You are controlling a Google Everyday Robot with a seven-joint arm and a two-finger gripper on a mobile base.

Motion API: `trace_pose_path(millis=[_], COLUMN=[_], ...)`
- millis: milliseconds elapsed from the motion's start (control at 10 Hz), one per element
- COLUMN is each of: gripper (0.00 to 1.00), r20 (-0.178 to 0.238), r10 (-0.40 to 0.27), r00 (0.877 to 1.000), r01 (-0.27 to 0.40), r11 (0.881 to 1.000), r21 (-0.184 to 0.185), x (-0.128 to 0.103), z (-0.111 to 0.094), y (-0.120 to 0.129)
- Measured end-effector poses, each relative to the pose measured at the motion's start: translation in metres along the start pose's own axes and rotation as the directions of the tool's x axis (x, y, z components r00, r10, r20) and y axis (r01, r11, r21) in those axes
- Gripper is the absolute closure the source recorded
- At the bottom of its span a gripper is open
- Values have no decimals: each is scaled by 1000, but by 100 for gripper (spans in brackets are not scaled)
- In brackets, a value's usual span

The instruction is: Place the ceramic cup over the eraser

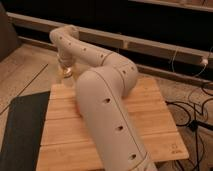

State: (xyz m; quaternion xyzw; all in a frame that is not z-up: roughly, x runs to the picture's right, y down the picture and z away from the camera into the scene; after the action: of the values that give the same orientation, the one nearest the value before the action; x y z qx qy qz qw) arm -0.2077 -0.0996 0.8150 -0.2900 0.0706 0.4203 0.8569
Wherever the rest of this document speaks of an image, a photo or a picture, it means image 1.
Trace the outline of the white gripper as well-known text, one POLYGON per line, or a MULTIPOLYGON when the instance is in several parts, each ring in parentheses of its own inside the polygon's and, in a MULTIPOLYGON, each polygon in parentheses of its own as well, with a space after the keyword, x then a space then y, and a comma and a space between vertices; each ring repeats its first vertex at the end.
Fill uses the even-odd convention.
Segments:
POLYGON ((58 61, 62 69, 71 69, 75 64, 76 59, 72 54, 60 50, 58 52, 58 61))

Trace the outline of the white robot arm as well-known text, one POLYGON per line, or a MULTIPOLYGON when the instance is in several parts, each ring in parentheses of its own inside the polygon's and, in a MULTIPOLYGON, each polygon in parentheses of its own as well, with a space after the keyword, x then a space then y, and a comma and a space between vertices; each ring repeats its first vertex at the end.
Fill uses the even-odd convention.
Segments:
POLYGON ((50 40, 57 47, 62 67, 71 67, 76 58, 91 66, 76 81, 76 99, 104 169, 157 171, 122 101, 137 83, 135 63, 79 40, 72 25, 52 30, 50 40))

